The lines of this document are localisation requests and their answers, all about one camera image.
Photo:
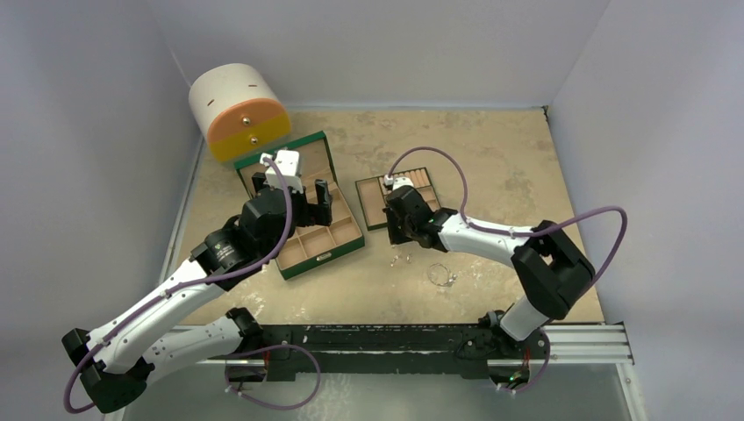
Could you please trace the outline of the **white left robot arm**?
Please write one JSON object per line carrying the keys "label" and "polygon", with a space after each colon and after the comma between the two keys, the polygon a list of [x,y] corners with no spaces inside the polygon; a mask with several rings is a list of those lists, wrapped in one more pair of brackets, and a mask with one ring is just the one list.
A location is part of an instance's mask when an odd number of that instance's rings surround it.
{"label": "white left robot arm", "polygon": [[297,227],[328,226],[333,198],[327,181],[314,182],[315,202],[303,184],[283,186],[256,173],[258,192],[239,215],[204,238],[155,290],[109,323],[75,328],[61,343],[75,364],[64,391],[71,414],[120,410],[147,386],[199,360],[263,353],[264,331],[245,308],[229,310],[205,327],[170,335],[193,310],[222,296],[280,253]]}

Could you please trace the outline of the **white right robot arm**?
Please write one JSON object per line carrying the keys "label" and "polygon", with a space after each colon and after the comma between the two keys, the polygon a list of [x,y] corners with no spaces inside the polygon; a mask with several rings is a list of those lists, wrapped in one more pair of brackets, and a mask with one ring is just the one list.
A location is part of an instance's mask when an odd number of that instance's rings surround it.
{"label": "white right robot arm", "polygon": [[483,325],[494,327],[495,350],[512,357],[527,338],[549,321],[562,320],[585,293],[595,268],[568,235],[551,221],[515,233],[487,223],[468,225],[454,209],[433,210],[411,186],[393,189],[385,198],[390,243],[415,242],[443,253],[466,253],[512,268],[524,295],[508,310],[488,313]]}

